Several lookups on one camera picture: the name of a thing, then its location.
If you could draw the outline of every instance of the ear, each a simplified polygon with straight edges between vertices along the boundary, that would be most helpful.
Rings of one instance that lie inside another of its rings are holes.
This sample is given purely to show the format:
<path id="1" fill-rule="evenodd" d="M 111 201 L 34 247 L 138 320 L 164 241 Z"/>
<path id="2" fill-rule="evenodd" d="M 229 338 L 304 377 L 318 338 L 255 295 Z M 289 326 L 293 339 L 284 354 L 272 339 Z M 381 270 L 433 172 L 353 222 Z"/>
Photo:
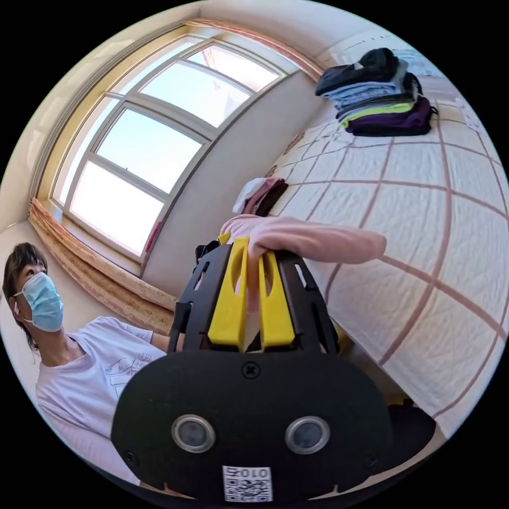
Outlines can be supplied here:
<path id="1" fill-rule="evenodd" d="M 20 309 L 18 308 L 16 299 L 14 297 L 9 299 L 9 308 L 11 308 L 11 313 L 12 316 L 14 316 L 14 319 L 18 322 L 21 321 Z"/>

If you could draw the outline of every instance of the window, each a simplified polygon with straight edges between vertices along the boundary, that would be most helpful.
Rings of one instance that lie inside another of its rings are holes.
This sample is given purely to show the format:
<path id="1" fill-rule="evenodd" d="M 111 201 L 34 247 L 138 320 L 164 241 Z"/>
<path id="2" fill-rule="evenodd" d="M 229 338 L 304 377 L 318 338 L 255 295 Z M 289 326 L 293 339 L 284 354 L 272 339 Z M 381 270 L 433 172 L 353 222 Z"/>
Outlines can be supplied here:
<path id="1" fill-rule="evenodd" d="M 232 115 L 284 76 L 231 44 L 184 36 L 106 90 L 71 143 L 51 198 L 141 262 L 154 225 Z"/>

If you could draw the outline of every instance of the hair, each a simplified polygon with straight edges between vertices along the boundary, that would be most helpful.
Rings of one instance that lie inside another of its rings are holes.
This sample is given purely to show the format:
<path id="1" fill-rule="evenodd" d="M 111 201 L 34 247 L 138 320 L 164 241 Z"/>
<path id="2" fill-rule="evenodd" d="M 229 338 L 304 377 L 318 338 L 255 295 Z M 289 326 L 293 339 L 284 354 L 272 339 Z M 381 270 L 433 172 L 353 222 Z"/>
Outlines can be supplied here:
<path id="1" fill-rule="evenodd" d="M 24 242 L 14 247 L 5 263 L 2 291 L 7 301 L 17 293 L 16 280 L 27 265 L 42 265 L 46 271 L 48 270 L 48 262 L 42 252 L 33 244 Z M 24 330 L 30 349 L 36 352 L 39 347 L 28 332 L 28 329 L 22 322 L 16 320 L 16 323 Z"/>

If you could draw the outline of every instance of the bedspread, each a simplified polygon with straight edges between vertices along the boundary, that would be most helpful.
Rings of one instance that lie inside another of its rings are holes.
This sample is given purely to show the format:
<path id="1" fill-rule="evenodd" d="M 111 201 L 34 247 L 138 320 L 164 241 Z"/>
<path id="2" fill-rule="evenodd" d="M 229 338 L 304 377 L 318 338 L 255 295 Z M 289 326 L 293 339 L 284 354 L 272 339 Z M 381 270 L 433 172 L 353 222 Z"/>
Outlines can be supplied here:
<path id="1" fill-rule="evenodd" d="M 509 329 L 509 185 L 489 137 L 432 100 L 425 136 L 353 137 L 334 120 L 298 135 L 271 172 L 275 216 L 366 228 L 362 265 L 307 260 L 331 317 L 446 437 L 471 412 Z"/>

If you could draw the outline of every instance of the stack of clothes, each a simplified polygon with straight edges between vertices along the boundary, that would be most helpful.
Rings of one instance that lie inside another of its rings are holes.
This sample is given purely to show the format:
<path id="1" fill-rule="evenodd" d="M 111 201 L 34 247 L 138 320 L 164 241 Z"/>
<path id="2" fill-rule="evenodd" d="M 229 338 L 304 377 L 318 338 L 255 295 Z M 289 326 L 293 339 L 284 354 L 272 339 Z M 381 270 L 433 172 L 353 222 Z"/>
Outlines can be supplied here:
<path id="1" fill-rule="evenodd" d="M 240 191 L 233 213 L 265 217 L 287 187 L 285 180 L 278 177 L 250 180 Z"/>
<path id="2" fill-rule="evenodd" d="M 334 101 L 336 118 L 354 136 L 427 134 L 438 112 L 407 68 L 390 49 L 373 49 L 352 65 L 327 69 L 315 94 Z"/>

